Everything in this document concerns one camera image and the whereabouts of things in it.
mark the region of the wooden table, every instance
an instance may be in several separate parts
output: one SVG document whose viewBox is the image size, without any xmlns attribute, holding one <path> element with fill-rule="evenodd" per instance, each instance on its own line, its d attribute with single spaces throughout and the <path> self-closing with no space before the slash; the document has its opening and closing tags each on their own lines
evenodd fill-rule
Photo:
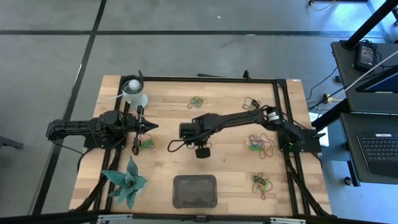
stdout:
<svg viewBox="0 0 398 224">
<path fill-rule="evenodd" d="M 105 75 L 99 90 L 98 99 L 116 96 L 120 81 L 118 75 Z M 294 119 L 310 128 L 310 119 L 305 102 L 303 86 L 300 80 L 287 80 L 290 104 Z M 249 216 L 290 216 L 292 208 L 287 185 L 287 174 L 283 155 L 279 151 L 276 132 L 265 130 L 257 124 L 224 129 L 210 138 L 211 157 L 197 159 L 195 151 L 185 146 L 175 153 L 167 152 L 170 140 L 178 139 L 178 127 L 181 122 L 190 122 L 192 118 L 204 113 L 230 114 L 243 111 L 242 104 L 246 96 L 261 103 L 275 106 L 271 84 L 263 83 L 200 83 L 200 82 L 145 82 L 144 93 L 149 104 L 145 107 L 146 120 L 159 125 L 148 133 L 156 138 L 155 149 L 140 150 L 138 156 L 131 151 L 135 133 L 127 137 L 126 147 L 122 150 L 119 171 L 126 172 L 130 156 L 133 156 L 139 168 L 139 174 L 148 180 L 143 194 L 136 197 L 132 210 L 125 202 L 115 206 L 112 212 L 153 213 L 153 214 L 207 214 L 207 215 L 249 215 Z M 206 100 L 201 108 L 187 108 L 193 96 Z M 281 103 L 284 105 L 280 91 Z M 94 117 L 114 109 L 115 100 L 98 103 Z M 246 145 L 250 134 L 265 133 L 275 142 L 273 156 L 259 158 L 258 152 L 252 152 Z M 318 203 L 327 212 L 331 212 L 322 169 L 319 161 L 310 153 L 301 153 L 305 183 Z M 94 149 L 82 160 L 75 184 L 70 208 L 76 208 L 97 184 L 104 150 Z M 258 172 L 268 174 L 273 189 L 266 193 L 266 200 L 260 194 L 252 193 L 251 176 Z M 211 174 L 217 179 L 218 204 L 215 208 L 182 208 L 172 205 L 173 178 L 176 175 Z M 296 195 L 300 213 L 303 213 L 300 190 Z M 108 184 L 104 187 L 100 208 L 104 208 Z"/>
</svg>

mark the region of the gray floor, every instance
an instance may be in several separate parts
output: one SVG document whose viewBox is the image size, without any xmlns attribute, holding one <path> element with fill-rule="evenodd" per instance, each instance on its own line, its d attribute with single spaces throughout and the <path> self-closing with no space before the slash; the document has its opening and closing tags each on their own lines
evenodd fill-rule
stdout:
<svg viewBox="0 0 398 224">
<path fill-rule="evenodd" d="M 365 3 L 336 3 L 322 12 L 306 0 L 282 1 L 108 1 L 100 30 L 310 30 L 354 31 L 369 16 Z M 383 0 L 372 0 L 378 7 Z M 316 2 L 318 7 L 326 3 Z M 100 1 L 1 1 L 0 29 L 90 30 Z M 396 36 L 393 18 L 383 24 Z M 330 43 L 345 37 L 236 35 L 97 36 L 72 119 L 89 119 L 105 74 L 194 76 L 209 73 L 240 77 L 298 78 L 308 96 L 311 86 L 336 67 Z M 383 42 L 377 37 L 374 42 Z M 0 217 L 29 213 L 49 156 L 47 123 L 60 118 L 75 81 L 88 36 L 0 35 L 0 135 L 25 142 L 25 148 L 0 151 Z M 313 92 L 316 100 L 341 88 L 332 80 Z M 65 145 L 81 148 L 82 138 Z M 44 213 L 68 210 L 78 155 L 63 150 Z M 343 218 L 396 223 L 395 185 L 353 188 L 342 162 L 326 162 L 324 177 L 333 213 Z"/>
</svg>

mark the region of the white cable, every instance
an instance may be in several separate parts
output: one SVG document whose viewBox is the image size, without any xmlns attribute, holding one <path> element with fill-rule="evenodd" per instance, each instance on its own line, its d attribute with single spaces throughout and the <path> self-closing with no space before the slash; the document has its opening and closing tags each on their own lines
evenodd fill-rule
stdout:
<svg viewBox="0 0 398 224">
<path fill-rule="evenodd" d="M 112 99 L 115 99 L 115 98 L 120 97 L 120 96 L 123 96 L 123 94 L 120 94 L 120 95 L 118 95 L 118 96 L 113 96 L 113 97 L 110 97 L 110 98 L 105 99 L 105 100 L 98 100 L 96 103 L 101 103 L 101 102 L 103 102 L 103 101 L 112 100 Z"/>
<path fill-rule="evenodd" d="M 342 91 L 339 95 L 335 96 L 335 100 L 338 100 L 337 98 L 338 98 L 339 96 L 341 96 L 343 93 L 347 92 L 347 90 L 349 90 L 349 89 L 350 89 L 351 87 L 353 87 L 357 82 L 359 82 L 360 79 L 362 79 L 363 77 L 365 77 L 367 74 L 373 72 L 373 70 L 375 70 L 378 66 L 382 65 L 386 60 L 389 60 L 392 56 L 394 56 L 394 55 L 396 55 L 396 54 L 398 54 L 398 50 L 397 50 L 396 52 L 394 52 L 392 55 L 386 57 L 384 60 L 382 60 L 382 61 L 381 61 L 380 63 L 378 63 L 377 65 L 375 65 L 372 69 L 370 69 L 369 71 L 367 71 L 365 74 L 361 75 L 361 76 L 360 76 L 357 80 L 355 80 L 351 85 L 349 85 L 347 88 L 345 88 L 344 91 Z M 324 109 L 328 109 L 328 107 L 329 107 L 330 105 L 331 105 L 331 103 L 330 103 L 330 104 L 326 104 L 326 105 L 321 109 L 321 111 L 324 110 Z"/>
<path fill-rule="evenodd" d="M 326 9 L 327 7 L 329 7 L 329 6 L 331 6 L 333 3 L 335 3 L 336 2 L 336 0 L 333 0 L 329 5 L 327 5 L 327 6 L 325 6 L 325 7 L 323 7 L 323 8 L 321 8 L 321 9 L 317 9 L 314 5 L 313 5 L 313 3 L 311 3 L 311 6 L 314 8 L 314 10 L 316 10 L 316 11 L 322 11 L 322 10 L 324 10 L 324 9 Z"/>
</svg>

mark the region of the succulent plant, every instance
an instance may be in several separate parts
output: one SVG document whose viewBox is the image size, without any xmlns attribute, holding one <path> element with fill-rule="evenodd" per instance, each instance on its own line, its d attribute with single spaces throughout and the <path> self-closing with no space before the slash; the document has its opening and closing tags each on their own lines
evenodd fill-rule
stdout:
<svg viewBox="0 0 398 224">
<path fill-rule="evenodd" d="M 116 205 L 126 200 L 129 209 L 134 205 L 138 190 L 143 188 L 147 182 L 145 178 L 138 175 L 138 167 L 132 157 L 130 157 L 125 174 L 115 170 L 102 170 L 101 173 L 104 174 L 109 181 L 119 186 L 118 189 L 108 196 L 119 197 L 116 201 Z"/>
</svg>

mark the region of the artificial plant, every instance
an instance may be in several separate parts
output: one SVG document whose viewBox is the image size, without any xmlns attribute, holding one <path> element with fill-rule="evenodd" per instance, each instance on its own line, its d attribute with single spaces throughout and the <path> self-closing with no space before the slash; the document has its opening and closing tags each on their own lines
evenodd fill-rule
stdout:
<svg viewBox="0 0 398 224">
<path fill-rule="evenodd" d="M 102 170 L 101 173 L 104 174 L 110 182 L 119 186 L 118 189 L 108 196 L 119 197 L 116 201 L 116 205 L 126 200 L 129 209 L 134 205 L 138 190 L 143 188 L 147 182 L 145 178 L 138 175 L 138 167 L 132 157 L 130 157 L 125 174 L 115 170 Z"/>
</svg>

